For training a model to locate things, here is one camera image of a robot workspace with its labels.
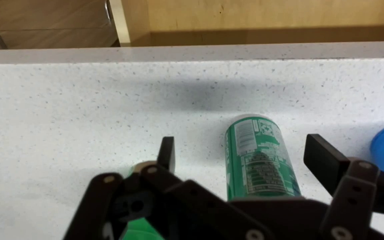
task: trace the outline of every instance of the metal screw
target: metal screw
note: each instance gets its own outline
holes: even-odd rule
[[[344,227],[333,227],[330,230],[330,235],[336,239],[336,240],[353,240],[352,234],[344,229]]]
[[[105,185],[112,183],[112,182],[114,182],[114,177],[113,175],[105,177],[102,179],[102,183],[105,183]]]
[[[146,173],[152,175],[152,174],[157,173],[157,169],[156,167],[150,167],[150,169],[148,169]]]
[[[257,230],[249,230],[249,231],[246,231],[246,234],[245,234],[245,239],[246,239],[246,240],[264,240],[264,237],[262,237],[262,234],[261,234],[260,231],[257,231]]]
[[[366,169],[366,170],[372,169],[372,166],[370,166],[369,163],[365,163],[365,162],[361,162],[361,163],[360,163],[360,167],[361,167],[361,169]]]

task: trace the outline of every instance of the white countertop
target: white countertop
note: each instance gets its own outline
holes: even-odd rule
[[[0,51],[0,239],[61,239],[89,179],[154,159],[162,137],[180,178],[225,198],[222,137],[242,114],[278,125],[302,195],[328,203],[305,135],[369,159],[384,45]]]

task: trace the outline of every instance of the wooden cabinet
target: wooden cabinet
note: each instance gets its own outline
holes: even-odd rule
[[[110,47],[117,42],[104,0],[0,0],[8,49]]]
[[[384,41],[384,0],[110,0],[121,46]]]

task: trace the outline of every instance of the green can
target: green can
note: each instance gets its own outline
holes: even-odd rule
[[[228,201],[300,197],[280,129],[262,117],[240,118],[225,135]]]

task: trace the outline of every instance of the green object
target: green object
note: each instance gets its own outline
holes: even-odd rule
[[[246,117],[226,131],[228,201],[300,197],[280,129],[269,119]]]
[[[160,234],[145,221],[138,219],[129,222],[125,234],[122,235],[124,240],[164,240]]]

